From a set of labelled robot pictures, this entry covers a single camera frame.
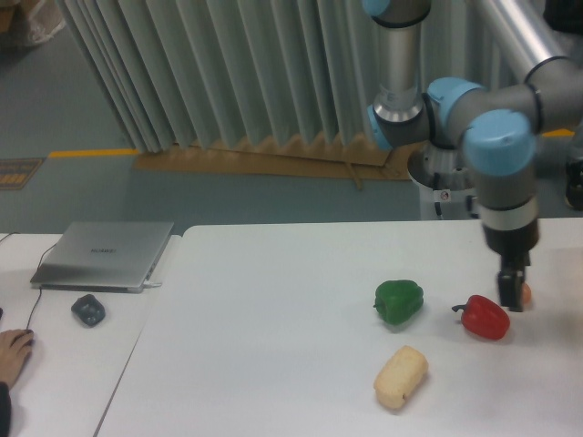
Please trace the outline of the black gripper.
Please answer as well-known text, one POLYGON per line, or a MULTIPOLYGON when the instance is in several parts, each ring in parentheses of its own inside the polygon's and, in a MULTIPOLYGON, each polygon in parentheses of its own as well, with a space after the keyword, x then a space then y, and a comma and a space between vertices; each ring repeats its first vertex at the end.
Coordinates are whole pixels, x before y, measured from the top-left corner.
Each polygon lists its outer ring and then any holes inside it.
POLYGON ((513 312, 523 311, 523 272, 531 265, 530 250, 539 240, 538 220, 519 229, 498 230, 482 225, 486 245, 500 256, 497 289, 502 307, 513 312))

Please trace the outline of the black sleeve forearm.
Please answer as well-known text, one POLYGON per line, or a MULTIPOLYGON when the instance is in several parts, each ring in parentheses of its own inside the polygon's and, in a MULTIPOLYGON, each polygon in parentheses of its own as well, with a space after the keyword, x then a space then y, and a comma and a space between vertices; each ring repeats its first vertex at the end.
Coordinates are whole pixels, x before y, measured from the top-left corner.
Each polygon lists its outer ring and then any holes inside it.
POLYGON ((0 436, 8 437, 12 421, 12 402, 5 382, 0 383, 0 436))

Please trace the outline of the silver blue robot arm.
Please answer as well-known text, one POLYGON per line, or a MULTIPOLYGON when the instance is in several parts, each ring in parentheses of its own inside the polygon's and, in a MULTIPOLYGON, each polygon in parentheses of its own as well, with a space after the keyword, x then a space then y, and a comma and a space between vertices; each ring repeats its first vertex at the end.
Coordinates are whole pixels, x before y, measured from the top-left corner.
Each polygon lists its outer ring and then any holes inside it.
POLYGON ((582 71, 528 1, 477 1, 475 10, 517 77, 490 91, 457 77, 419 89, 419 47, 427 1, 366 1, 382 53, 380 91, 368 108, 380 147, 443 140, 457 147, 476 190, 487 246, 500 258, 503 307, 523 309, 529 253, 538 242, 534 156, 537 136, 582 118, 582 71))

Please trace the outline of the person's hand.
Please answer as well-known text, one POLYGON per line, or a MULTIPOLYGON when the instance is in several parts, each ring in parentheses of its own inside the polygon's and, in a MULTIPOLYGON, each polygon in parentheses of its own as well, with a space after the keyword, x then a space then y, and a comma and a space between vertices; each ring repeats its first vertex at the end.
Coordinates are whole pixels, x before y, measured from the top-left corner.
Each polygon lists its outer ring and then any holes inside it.
POLYGON ((1 382, 12 389, 26 363, 32 347, 24 347, 27 330, 5 330, 1 332, 1 382))

